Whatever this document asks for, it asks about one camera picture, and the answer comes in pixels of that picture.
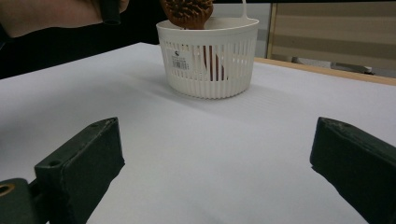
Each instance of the brown spiky object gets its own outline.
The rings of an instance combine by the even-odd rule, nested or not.
[[[189,30],[204,30],[213,12],[213,0],[160,0],[166,17],[174,25]]]

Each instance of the white plastic basket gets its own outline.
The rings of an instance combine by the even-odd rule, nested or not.
[[[259,21],[210,18],[204,30],[157,24],[169,85],[190,96],[220,99],[250,85]]]

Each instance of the barcode label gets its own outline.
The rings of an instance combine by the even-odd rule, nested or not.
[[[191,59],[192,55],[189,51],[167,49],[169,66],[172,66],[180,70],[190,70],[191,69]]]

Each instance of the brown brush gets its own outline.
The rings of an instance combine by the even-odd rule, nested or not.
[[[170,22],[189,30],[204,30],[205,23],[213,12],[213,0],[160,0],[160,2]],[[212,63],[211,46],[209,46],[209,51],[209,60]],[[206,47],[204,47],[204,61],[206,66]],[[219,73],[219,58],[217,56],[216,73]],[[224,79],[224,69],[221,72],[221,79]],[[210,69],[210,80],[213,80],[212,69]]]

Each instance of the white tabletop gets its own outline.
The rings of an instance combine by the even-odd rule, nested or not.
[[[309,155],[318,117],[396,146],[396,87],[255,63],[224,100],[173,91],[159,46],[136,44],[0,80],[0,179],[118,117],[126,165],[89,223],[365,223]]]

